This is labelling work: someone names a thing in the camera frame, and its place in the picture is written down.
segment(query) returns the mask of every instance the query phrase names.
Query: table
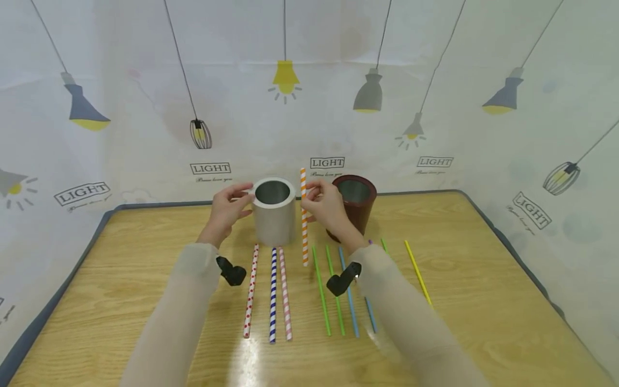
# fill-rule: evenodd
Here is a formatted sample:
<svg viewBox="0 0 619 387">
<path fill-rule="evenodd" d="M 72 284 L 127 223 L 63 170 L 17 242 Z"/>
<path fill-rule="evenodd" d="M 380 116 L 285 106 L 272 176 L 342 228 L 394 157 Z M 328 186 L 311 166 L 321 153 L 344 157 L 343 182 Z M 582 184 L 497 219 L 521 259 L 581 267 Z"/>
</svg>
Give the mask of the table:
<svg viewBox="0 0 619 387">
<path fill-rule="evenodd" d="M 11 386 L 117 385 L 142 327 L 165 288 L 183 245 L 192 243 L 209 206 L 117 212 L 99 236 Z M 468 199 L 457 192 L 380 196 L 366 236 L 383 237 L 403 275 L 419 289 L 404 246 L 408 239 L 437 313 L 493 386 L 613 386 L 586 348 L 497 239 Z M 255 242 L 251 218 L 239 221 L 222 255 L 249 270 Z M 340 270 L 337 244 L 318 224 L 309 227 L 323 284 L 325 245 Z M 277 343 L 269 344 L 269 246 L 261 246 L 251 338 L 242 325 L 248 283 L 223 279 L 189 374 L 189 385 L 410 386 L 382 330 L 375 334 L 358 289 L 353 333 L 347 297 L 325 289 L 332 336 L 327 337 L 314 267 L 301 263 L 300 238 L 285 246 L 293 341 L 285 340 L 278 273 Z"/>
</svg>

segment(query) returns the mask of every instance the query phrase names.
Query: straw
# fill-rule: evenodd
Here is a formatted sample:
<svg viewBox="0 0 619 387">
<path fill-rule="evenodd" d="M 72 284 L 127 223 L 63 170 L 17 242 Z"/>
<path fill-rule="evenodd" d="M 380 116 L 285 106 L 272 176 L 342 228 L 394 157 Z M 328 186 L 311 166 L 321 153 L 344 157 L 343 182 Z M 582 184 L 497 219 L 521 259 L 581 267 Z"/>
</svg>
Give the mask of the straw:
<svg viewBox="0 0 619 387">
<path fill-rule="evenodd" d="M 275 344 L 275 295 L 277 290 L 277 249 L 271 250 L 271 318 L 269 320 L 269 342 Z"/>
<path fill-rule="evenodd" d="M 333 276 L 333 264 L 331 263 L 331 252 L 329 251 L 329 245 L 325 246 L 327 250 L 327 262 L 329 263 L 329 273 Z M 335 307 L 337 308 L 337 318 L 340 320 L 340 330 L 342 336 L 346 336 L 346 330 L 344 329 L 344 320 L 342 319 L 342 309 L 340 307 L 340 298 L 335 298 Z"/>
<path fill-rule="evenodd" d="M 370 323 L 372 323 L 372 329 L 374 330 L 374 333 L 378 332 L 378 327 L 376 327 L 376 320 L 374 320 L 374 312 L 372 311 L 372 304 L 370 304 L 370 300 L 368 300 L 368 297 L 364 297 L 365 299 L 365 305 L 368 306 L 368 314 L 370 315 Z"/>
<path fill-rule="evenodd" d="M 340 263 L 342 264 L 342 270 L 346 270 L 346 264 L 344 263 L 344 251 L 342 247 L 339 248 L 340 251 Z M 350 291 L 350 287 L 346 290 L 348 293 L 348 305 L 350 305 L 350 314 L 352 315 L 352 328 L 355 330 L 355 336 L 359 337 L 359 327 L 357 326 L 357 316 L 355 315 L 355 307 L 352 303 L 352 293 Z"/>
<path fill-rule="evenodd" d="M 243 325 L 243 337 L 249 339 L 251 329 L 251 312 L 254 305 L 254 289 L 256 288 L 256 270 L 258 269 L 258 244 L 254 245 L 254 258 L 251 260 L 251 277 L 249 278 L 249 291 L 247 293 L 247 306 L 245 307 L 245 324 Z"/>
<path fill-rule="evenodd" d="M 331 325 L 329 324 L 329 315 L 327 314 L 327 303 L 324 300 L 324 291 L 322 290 L 322 279 L 320 278 L 320 269 L 318 268 L 318 260 L 316 259 L 316 247 L 311 247 L 314 254 L 314 266 L 316 266 L 316 277 L 318 278 L 318 289 L 320 290 L 320 299 L 322 300 L 322 312 L 324 313 L 324 323 L 327 326 L 327 336 L 331 336 Z"/>
<path fill-rule="evenodd" d="M 305 168 L 301 168 L 301 198 L 307 196 L 305 188 Z M 310 248 L 308 247 L 308 212 L 301 208 L 301 236 L 303 237 L 303 265 L 310 263 Z"/>
<path fill-rule="evenodd" d="M 284 325 L 286 325 L 286 340 L 292 340 L 292 322 L 290 321 L 290 305 L 288 304 L 288 283 L 286 282 L 286 264 L 284 249 L 279 248 L 279 269 L 282 275 L 282 298 L 284 299 Z"/>
<path fill-rule="evenodd" d="M 419 267 L 417 267 L 417 262 L 415 262 L 415 257 L 413 257 L 413 252 L 410 250 L 409 241 L 405 240 L 404 245 L 406 246 L 406 250 L 409 252 L 410 261 L 413 262 L 413 267 L 415 268 L 415 273 L 417 274 L 417 279 L 419 280 L 419 284 L 422 286 L 423 295 L 428 300 L 430 307 L 434 309 L 432 305 L 432 301 L 430 300 L 430 295 L 428 294 L 428 289 L 426 289 L 425 284 L 423 283 L 422 273 L 419 271 Z"/>
</svg>

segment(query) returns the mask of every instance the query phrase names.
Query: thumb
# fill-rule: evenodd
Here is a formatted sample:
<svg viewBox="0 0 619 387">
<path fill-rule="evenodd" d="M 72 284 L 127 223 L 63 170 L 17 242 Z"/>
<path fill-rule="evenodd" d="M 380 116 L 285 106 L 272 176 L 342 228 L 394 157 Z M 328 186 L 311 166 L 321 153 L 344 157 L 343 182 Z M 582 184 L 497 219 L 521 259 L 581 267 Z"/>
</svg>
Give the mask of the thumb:
<svg viewBox="0 0 619 387">
<path fill-rule="evenodd" d="M 249 203 L 254 201 L 255 196 L 253 194 L 245 195 L 239 200 L 234 202 L 236 208 L 240 211 L 245 208 Z"/>
</svg>

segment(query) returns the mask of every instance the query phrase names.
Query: blue straw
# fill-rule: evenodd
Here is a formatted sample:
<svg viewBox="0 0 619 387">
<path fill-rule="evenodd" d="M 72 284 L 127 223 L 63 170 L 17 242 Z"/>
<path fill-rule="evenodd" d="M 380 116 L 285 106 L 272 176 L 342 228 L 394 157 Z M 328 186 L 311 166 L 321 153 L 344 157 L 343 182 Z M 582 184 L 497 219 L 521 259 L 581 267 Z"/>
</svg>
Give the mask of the blue straw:
<svg viewBox="0 0 619 387">
<path fill-rule="evenodd" d="M 342 270 L 346 270 L 346 264 L 344 263 L 344 251 L 340 246 L 340 262 L 342 263 Z M 352 315 L 352 326 L 355 329 L 355 336 L 359 337 L 359 327 L 357 326 L 357 316 L 355 315 L 355 307 L 352 305 L 352 293 L 350 292 L 350 287 L 347 290 L 348 292 L 348 304 L 350 305 L 350 314 Z"/>
<path fill-rule="evenodd" d="M 372 323 L 372 329 L 374 329 L 374 333 L 378 332 L 378 328 L 376 328 L 376 320 L 374 320 L 374 313 L 372 312 L 372 305 L 370 304 L 370 300 L 365 297 L 365 304 L 368 305 L 368 313 L 370 314 L 370 322 Z"/>
</svg>

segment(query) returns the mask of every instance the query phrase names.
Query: brown cup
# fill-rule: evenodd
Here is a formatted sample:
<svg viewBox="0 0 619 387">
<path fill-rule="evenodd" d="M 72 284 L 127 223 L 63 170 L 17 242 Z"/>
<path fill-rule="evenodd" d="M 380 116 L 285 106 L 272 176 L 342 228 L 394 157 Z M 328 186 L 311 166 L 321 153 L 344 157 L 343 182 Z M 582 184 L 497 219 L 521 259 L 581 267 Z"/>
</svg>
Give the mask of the brown cup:
<svg viewBox="0 0 619 387">
<path fill-rule="evenodd" d="M 361 234 L 365 234 L 365 227 L 370 219 L 372 205 L 376 200 L 376 187 L 366 178 L 356 175 L 343 175 L 333 181 L 333 185 L 342 194 L 344 209 L 351 223 Z M 339 243 L 340 241 L 327 230 L 327 234 Z"/>
</svg>

